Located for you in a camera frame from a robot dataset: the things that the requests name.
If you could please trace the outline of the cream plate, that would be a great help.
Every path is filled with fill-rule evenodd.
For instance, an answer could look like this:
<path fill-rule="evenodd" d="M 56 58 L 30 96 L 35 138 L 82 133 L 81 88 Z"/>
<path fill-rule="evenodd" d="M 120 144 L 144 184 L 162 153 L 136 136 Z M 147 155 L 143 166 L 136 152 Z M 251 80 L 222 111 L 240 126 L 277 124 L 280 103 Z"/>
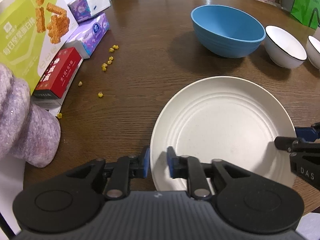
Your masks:
<path fill-rule="evenodd" d="M 276 137 L 294 137 L 294 125 L 282 104 L 259 85 L 238 77 L 196 81 L 175 94 L 161 111 L 150 142 L 150 167 L 159 191 L 185 190 L 172 179 L 168 147 L 203 163 L 222 159 L 292 187 L 289 155 L 276 149 Z"/>

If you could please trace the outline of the white bowl left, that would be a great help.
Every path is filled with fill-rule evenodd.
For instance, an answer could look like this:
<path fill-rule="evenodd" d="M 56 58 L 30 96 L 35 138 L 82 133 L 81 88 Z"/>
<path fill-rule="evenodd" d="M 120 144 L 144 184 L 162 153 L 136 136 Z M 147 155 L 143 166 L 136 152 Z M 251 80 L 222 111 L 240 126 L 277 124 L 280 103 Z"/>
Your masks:
<path fill-rule="evenodd" d="M 278 66 L 294 69 L 306 59 L 307 54 L 302 44 L 284 29 L 268 25 L 265 28 L 265 49 L 270 59 Z"/>

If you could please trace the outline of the white bowl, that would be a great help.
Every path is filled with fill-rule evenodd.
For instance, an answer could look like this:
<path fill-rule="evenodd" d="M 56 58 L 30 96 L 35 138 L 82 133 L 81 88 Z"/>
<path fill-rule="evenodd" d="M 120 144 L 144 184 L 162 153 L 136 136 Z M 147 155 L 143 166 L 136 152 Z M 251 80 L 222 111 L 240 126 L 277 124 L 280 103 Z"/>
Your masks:
<path fill-rule="evenodd" d="M 310 63 L 320 69 L 320 41 L 311 35 L 307 39 L 306 53 Z"/>
<path fill-rule="evenodd" d="M 270 59 L 278 66 L 294 69 L 306 59 L 307 54 L 302 44 L 284 29 L 268 25 L 265 28 L 265 49 Z"/>

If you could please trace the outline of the white bowl right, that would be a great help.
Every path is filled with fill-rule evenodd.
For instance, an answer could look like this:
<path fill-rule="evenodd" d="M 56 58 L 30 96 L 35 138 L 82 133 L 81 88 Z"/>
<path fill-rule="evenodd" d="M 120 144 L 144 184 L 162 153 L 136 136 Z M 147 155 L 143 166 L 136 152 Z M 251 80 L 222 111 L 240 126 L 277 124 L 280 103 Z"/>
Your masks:
<path fill-rule="evenodd" d="M 311 35 L 307 39 L 306 53 L 310 63 L 320 69 L 320 41 Z"/>

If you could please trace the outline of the purple fuzzy vase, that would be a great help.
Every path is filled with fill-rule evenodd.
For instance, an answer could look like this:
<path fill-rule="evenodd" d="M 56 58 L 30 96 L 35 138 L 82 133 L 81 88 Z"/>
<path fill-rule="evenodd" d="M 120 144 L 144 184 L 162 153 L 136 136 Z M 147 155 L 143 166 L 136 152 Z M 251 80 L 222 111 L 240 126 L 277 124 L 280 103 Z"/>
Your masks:
<path fill-rule="evenodd" d="M 1 64 L 1 159 L 12 155 L 43 168 L 56 155 L 61 128 L 57 118 L 30 97 L 27 82 Z"/>

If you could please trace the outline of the red small box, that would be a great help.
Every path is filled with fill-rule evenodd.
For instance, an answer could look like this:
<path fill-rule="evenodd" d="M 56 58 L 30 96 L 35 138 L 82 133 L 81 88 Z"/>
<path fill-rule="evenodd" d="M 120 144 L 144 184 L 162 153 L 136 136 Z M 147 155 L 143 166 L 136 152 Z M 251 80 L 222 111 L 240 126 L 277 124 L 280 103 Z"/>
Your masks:
<path fill-rule="evenodd" d="M 61 49 L 40 78 L 32 101 L 45 109 L 62 106 L 83 58 L 74 47 Z"/>

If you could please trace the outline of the purple tissue pack lower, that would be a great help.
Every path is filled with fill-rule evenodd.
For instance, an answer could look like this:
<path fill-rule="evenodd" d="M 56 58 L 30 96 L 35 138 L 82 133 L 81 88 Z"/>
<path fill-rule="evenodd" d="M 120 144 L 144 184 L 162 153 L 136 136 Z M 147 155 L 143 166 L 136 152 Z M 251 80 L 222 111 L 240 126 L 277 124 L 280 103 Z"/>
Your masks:
<path fill-rule="evenodd" d="M 104 12 L 81 22 L 63 45 L 63 48 L 74 47 L 83 59 L 89 59 L 110 27 Z"/>

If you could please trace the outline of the purple tissue pack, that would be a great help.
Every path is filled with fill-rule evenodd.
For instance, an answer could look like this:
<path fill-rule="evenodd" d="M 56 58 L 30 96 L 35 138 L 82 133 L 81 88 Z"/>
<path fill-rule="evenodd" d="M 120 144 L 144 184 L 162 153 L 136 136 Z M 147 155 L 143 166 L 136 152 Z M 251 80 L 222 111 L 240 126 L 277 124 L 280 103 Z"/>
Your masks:
<path fill-rule="evenodd" d="M 78 23 L 93 18 L 110 5 L 110 0 L 73 0 L 68 3 L 69 9 Z"/>
<path fill-rule="evenodd" d="M 63 48 L 74 47 L 83 59 L 89 59 L 110 27 L 104 12 L 81 22 L 63 45 Z"/>

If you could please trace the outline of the blue bowl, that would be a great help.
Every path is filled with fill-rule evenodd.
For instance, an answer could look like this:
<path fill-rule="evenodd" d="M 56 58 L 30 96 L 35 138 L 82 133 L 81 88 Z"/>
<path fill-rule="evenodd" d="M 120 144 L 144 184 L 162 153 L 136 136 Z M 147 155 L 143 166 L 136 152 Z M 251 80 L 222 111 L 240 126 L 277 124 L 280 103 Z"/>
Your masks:
<path fill-rule="evenodd" d="M 193 9 L 190 16 L 199 42 L 221 57 L 246 57 L 266 37 L 265 28 L 258 20 L 233 7 L 202 5 Z"/>

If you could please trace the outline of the green paper shopping bag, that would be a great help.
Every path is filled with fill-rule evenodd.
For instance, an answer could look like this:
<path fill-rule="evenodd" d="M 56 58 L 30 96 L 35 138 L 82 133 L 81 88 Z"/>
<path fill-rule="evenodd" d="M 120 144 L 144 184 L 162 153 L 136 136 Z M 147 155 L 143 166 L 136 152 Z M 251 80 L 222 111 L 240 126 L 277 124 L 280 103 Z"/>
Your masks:
<path fill-rule="evenodd" d="M 294 0 L 291 15 L 312 29 L 319 26 L 319 0 Z"/>

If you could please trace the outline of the purple tissue pack upper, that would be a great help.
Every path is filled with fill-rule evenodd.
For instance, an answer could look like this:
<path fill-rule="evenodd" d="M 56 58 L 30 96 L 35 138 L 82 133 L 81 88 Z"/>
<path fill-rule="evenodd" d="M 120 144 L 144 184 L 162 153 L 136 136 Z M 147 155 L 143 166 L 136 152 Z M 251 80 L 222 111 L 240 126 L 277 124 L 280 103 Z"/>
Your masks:
<path fill-rule="evenodd" d="M 73 0 L 68 3 L 69 9 L 78 23 L 93 18 L 110 5 L 110 0 Z"/>

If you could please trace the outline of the green snack box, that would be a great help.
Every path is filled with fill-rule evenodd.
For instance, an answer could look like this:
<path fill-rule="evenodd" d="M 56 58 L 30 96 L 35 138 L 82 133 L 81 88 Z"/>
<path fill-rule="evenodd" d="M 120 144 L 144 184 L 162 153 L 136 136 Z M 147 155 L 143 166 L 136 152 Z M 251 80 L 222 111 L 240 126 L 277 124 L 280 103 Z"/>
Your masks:
<path fill-rule="evenodd" d="M 34 90 L 77 27 L 65 0 L 1 0 L 1 63 Z"/>

